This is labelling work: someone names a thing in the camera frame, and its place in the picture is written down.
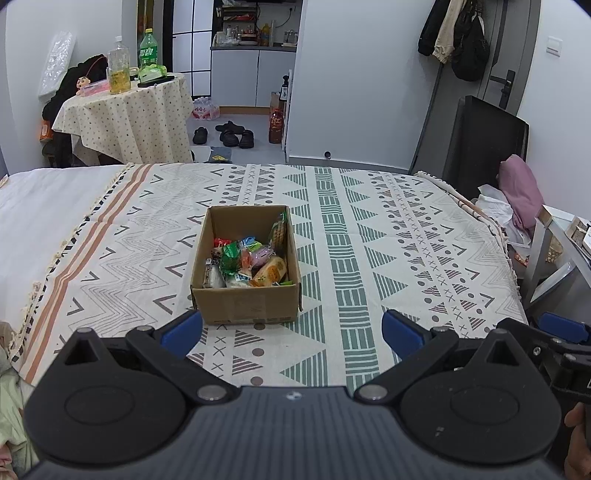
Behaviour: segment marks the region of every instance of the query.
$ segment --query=cardboard box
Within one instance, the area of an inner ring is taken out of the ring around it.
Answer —
[[[214,238],[241,240],[254,236],[266,243],[273,223],[282,211],[287,212],[288,228],[285,261],[288,279],[284,287],[203,288],[205,261],[211,257]],[[297,320],[301,309],[301,275],[296,254],[289,208],[285,205],[214,206],[205,214],[197,246],[191,296],[193,306],[201,311],[209,325],[224,323],[282,323]]]

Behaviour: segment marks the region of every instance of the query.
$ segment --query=hanging clothes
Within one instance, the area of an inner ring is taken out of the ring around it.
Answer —
[[[447,63],[453,53],[453,31],[456,26],[456,20],[464,8],[466,0],[451,0],[447,13],[439,29],[437,40],[435,41],[435,50],[433,55],[441,63]]]
[[[484,35],[482,6],[479,0],[467,0],[456,22],[452,70],[460,80],[477,82],[484,76],[491,54]]]
[[[439,35],[441,24],[447,14],[450,0],[435,0],[431,12],[427,17],[421,36],[418,39],[418,52],[425,56],[433,55],[435,41]]]

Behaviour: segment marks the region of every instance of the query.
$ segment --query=white bedsheet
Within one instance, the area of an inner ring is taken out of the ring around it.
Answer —
[[[22,325],[33,282],[45,280],[60,244],[122,168],[41,168],[0,187],[0,320],[13,330]]]

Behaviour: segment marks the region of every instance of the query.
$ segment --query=white wall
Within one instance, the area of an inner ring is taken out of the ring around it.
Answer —
[[[561,38],[560,57],[546,53]],[[591,18],[572,0],[542,0],[518,116],[530,125],[527,163],[548,205],[591,218]]]
[[[263,28],[265,23],[271,26],[271,22],[275,20],[275,33],[273,35],[273,41],[283,42],[283,32],[289,32],[293,30],[295,32],[300,30],[300,16],[302,9],[303,0],[297,0],[294,3],[283,3],[283,4],[259,4],[261,9],[258,26]]]
[[[304,1],[290,157],[407,169],[437,74],[417,52],[433,0]]]
[[[8,5],[0,38],[0,122],[13,127],[0,129],[0,145],[10,173],[45,166],[38,139],[43,103],[37,92],[53,35],[60,30],[76,35],[71,65],[106,54],[122,35],[122,5],[128,2],[135,0],[14,0]],[[136,17],[127,17],[123,32],[135,32]]]

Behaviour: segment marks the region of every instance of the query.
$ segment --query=kitchen counter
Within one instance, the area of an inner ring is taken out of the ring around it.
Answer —
[[[261,47],[259,45],[236,45],[231,47],[211,47],[212,50],[272,50],[295,52],[295,47]]]

